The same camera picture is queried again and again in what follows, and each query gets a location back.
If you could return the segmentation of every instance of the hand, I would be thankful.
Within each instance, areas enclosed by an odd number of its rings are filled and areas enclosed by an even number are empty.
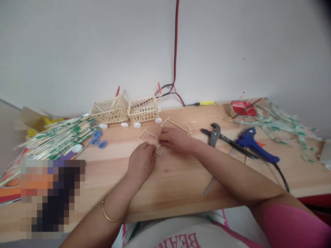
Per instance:
[[[198,142],[183,130],[163,127],[159,136],[159,144],[182,153],[191,153]]]
[[[144,142],[131,153],[126,176],[137,183],[138,187],[144,184],[154,170],[155,150],[155,145]]]

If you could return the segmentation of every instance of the pliers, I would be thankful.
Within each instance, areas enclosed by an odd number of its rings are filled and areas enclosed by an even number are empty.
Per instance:
[[[258,156],[254,155],[253,153],[247,151],[246,149],[242,148],[240,145],[238,145],[233,140],[225,137],[223,134],[221,134],[221,127],[217,123],[212,123],[211,126],[214,128],[214,131],[208,131],[207,129],[201,128],[201,132],[203,132],[205,135],[209,137],[209,145],[212,147],[216,146],[217,140],[220,138],[227,142],[230,146],[232,146],[237,151],[241,152],[242,154],[252,158],[252,159],[259,159]]]

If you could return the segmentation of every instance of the yellow screwdriver handle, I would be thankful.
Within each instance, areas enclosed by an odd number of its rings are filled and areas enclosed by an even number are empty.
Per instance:
[[[208,101],[208,102],[200,102],[200,106],[202,105],[213,105],[214,102],[213,101]]]

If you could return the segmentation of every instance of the screwdriver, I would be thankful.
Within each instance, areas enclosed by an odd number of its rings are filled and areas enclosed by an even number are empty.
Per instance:
[[[204,106],[204,105],[213,105],[214,102],[213,101],[208,101],[208,102],[199,102],[199,103],[194,103],[194,104],[188,104],[185,105],[185,107],[187,106]]]

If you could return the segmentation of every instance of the bracelet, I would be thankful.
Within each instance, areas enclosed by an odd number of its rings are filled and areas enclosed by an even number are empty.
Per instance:
[[[107,216],[107,214],[106,214],[106,212],[104,211],[104,200],[106,199],[106,196],[107,196],[108,194],[106,194],[105,195],[105,197],[104,197],[104,199],[103,199],[103,201],[102,201],[102,210],[103,210],[103,214],[104,214],[104,216],[106,217],[106,219],[107,220],[109,220],[109,221],[112,221],[112,222],[117,222],[117,221],[119,221],[119,220],[113,220],[113,219],[111,219],[111,218],[109,218],[108,216]]]

